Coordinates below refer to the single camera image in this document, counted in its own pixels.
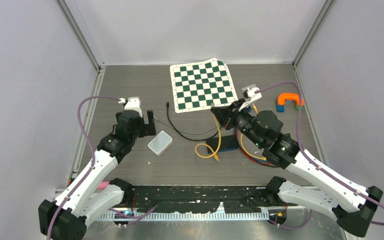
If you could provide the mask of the black network switch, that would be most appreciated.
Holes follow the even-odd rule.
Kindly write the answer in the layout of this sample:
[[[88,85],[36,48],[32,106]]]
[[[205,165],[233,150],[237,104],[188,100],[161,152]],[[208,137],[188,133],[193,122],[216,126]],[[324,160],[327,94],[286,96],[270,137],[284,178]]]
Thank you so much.
[[[219,138],[218,137],[209,138],[205,141],[205,143],[215,151],[219,145]],[[239,144],[236,139],[236,136],[226,135],[221,137],[221,143],[220,143],[218,152],[221,153],[221,152],[227,152],[227,151],[234,151],[234,150],[237,150],[238,148],[239,148]]]

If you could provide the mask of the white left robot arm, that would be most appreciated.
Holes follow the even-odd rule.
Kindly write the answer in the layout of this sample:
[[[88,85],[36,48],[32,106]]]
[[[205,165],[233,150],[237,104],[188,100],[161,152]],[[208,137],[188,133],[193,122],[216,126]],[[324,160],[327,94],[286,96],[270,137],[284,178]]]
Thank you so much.
[[[77,178],[53,201],[38,207],[40,232],[48,240],[81,240],[87,228],[111,207],[128,207],[134,201],[133,185],[120,178],[93,195],[103,179],[132,151],[138,138],[155,136],[152,110],[146,112],[148,123],[136,110],[116,113],[117,123],[103,137],[92,158]]]

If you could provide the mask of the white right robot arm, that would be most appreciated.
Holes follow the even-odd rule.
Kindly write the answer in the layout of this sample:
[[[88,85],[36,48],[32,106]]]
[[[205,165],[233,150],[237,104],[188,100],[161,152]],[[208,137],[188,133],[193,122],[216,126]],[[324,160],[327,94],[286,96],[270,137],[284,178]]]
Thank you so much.
[[[226,130],[235,128],[259,149],[262,156],[276,167],[294,173],[318,189],[301,187],[283,177],[274,176],[265,187],[265,198],[271,205],[296,204],[324,214],[346,232],[364,238],[376,213],[383,191],[376,186],[353,183],[320,162],[290,134],[282,133],[283,123],[271,110],[252,116],[241,110],[239,103],[210,109]]]

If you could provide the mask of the small white grey hub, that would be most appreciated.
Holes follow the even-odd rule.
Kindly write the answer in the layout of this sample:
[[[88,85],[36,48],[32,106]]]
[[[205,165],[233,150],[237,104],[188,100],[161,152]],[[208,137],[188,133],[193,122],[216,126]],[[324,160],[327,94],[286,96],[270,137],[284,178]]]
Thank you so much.
[[[173,138],[162,130],[147,144],[147,147],[159,156],[172,142]]]

